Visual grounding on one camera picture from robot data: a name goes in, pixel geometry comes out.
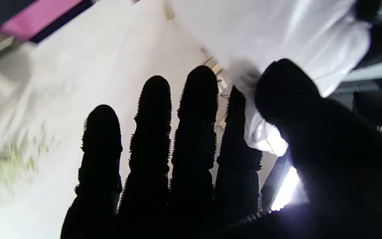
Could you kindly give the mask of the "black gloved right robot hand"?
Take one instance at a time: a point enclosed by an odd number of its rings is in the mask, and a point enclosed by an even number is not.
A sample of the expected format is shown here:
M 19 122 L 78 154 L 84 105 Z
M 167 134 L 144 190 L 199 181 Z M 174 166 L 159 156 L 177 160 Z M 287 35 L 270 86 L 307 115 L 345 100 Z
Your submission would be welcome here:
M 320 96 L 292 61 L 256 74 L 257 112 L 290 147 L 308 204 L 260 211 L 262 153 L 244 141 L 245 99 L 232 89 L 215 185 L 218 85 L 206 66 L 185 82 L 168 179 L 171 91 L 161 76 L 142 89 L 126 189 L 119 174 L 118 117 L 108 105 L 88 116 L 76 198 L 62 239 L 382 239 L 382 135 L 340 103 Z

